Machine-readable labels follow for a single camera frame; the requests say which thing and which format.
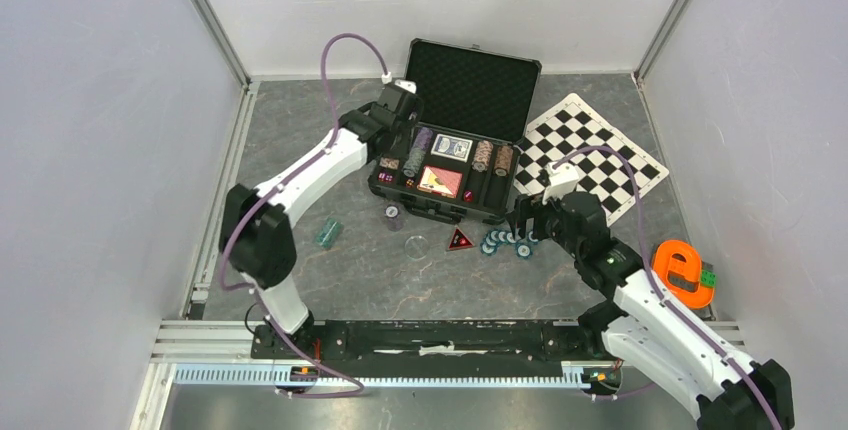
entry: green block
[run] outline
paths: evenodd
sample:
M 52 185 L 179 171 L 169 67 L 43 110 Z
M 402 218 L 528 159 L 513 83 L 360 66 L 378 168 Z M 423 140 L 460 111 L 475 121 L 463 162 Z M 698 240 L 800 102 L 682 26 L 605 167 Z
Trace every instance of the green block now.
M 701 285 L 709 288 L 715 288 L 715 273 L 709 270 L 701 270 Z
M 339 223 L 338 220 L 333 218 L 328 218 L 326 222 L 324 222 L 324 227 L 321 228 L 321 231 L 318 232 L 318 235 L 315 237 L 315 243 L 321 245 L 324 250 L 329 250 L 333 243 L 335 243 L 336 238 L 338 238 L 339 233 L 342 232 L 344 225 Z

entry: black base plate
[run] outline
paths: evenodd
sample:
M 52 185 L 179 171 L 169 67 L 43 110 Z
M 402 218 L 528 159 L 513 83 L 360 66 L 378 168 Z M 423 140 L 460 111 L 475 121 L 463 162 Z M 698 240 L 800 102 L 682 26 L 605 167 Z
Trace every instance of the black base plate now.
M 308 355 L 359 377 L 555 377 L 565 360 L 615 359 L 591 353 L 572 321 L 325 321 L 297 336 Z M 267 325 L 256 338 L 251 358 L 297 358 Z M 478 353 L 445 355 L 439 346 Z

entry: case handle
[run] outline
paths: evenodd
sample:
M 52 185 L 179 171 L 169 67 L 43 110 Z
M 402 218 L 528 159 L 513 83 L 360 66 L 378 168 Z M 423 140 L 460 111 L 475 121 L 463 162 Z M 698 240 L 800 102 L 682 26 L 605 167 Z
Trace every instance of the case handle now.
M 405 208 L 406 211 L 411 213 L 412 215 L 416 215 L 418 217 L 429 218 L 430 220 L 434 220 L 436 222 L 457 224 L 462 220 L 461 217 L 458 217 L 456 215 L 442 215 L 440 213 L 430 213 L 427 210 L 415 208 L 412 205 L 410 205 L 409 203 L 404 203 L 403 208 Z

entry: poker case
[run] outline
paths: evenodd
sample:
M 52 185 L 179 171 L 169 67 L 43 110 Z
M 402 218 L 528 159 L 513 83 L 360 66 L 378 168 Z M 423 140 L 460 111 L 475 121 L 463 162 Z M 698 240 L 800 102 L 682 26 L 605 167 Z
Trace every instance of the poker case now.
M 537 60 L 484 52 L 477 46 L 462 48 L 416 39 L 410 45 L 407 80 L 413 81 L 421 97 L 423 114 L 413 129 L 406 148 L 411 148 L 420 127 L 433 130 L 424 162 L 412 187 L 402 168 L 405 156 L 396 170 L 380 166 L 380 159 L 368 178 L 375 195 L 401 203 L 407 212 L 445 223 L 459 223 L 464 217 L 497 225 L 504 221 L 510 189 L 524 137 L 530 102 L 542 64 Z M 439 134 L 467 138 L 474 143 L 465 162 L 431 153 Z M 472 169 L 472 161 L 481 140 L 494 144 L 485 172 Z M 506 176 L 494 172 L 499 146 L 513 148 Z M 433 166 L 462 174 L 456 197 L 447 197 L 418 189 L 424 168 Z M 381 172 L 393 174 L 393 181 L 381 181 Z M 466 189 L 475 189 L 471 202 L 463 200 Z

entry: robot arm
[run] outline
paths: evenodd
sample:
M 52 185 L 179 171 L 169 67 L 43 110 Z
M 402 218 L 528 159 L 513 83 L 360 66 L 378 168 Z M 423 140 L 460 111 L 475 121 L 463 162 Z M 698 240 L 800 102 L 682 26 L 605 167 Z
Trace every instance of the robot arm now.
M 741 373 L 763 394 L 781 426 L 792 428 L 788 373 L 774 360 L 757 364 L 682 306 L 648 273 L 652 270 L 644 268 L 642 257 L 610 234 L 598 197 L 573 192 L 579 177 L 574 167 L 546 170 L 546 190 L 519 197 L 508 219 L 519 237 L 532 219 L 533 237 L 554 240 L 574 258 L 582 280 L 606 297 L 578 319 L 590 345 L 642 371 L 701 429 L 770 428 Z
M 342 178 L 378 155 L 405 151 L 412 128 L 421 116 L 415 90 L 415 84 L 408 81 L 396 80 L 386 85 L 379 100 L 342 116 L 332 147 L 327 145 L 335 130 L 277 176 L 255 189 L 236 185 L 227 194 L 219 240 L 222 251 L 248 209 L 268 192 L 277 191 L 238 237 L 230 263 L 257 288 L 269 313 L 286 333 L 295 334 L 311 318 L 294 279 L 289 278 L 297 260 L 292 228 Z M 310 160 L 311 165 L 281 186 L 286 177 Z

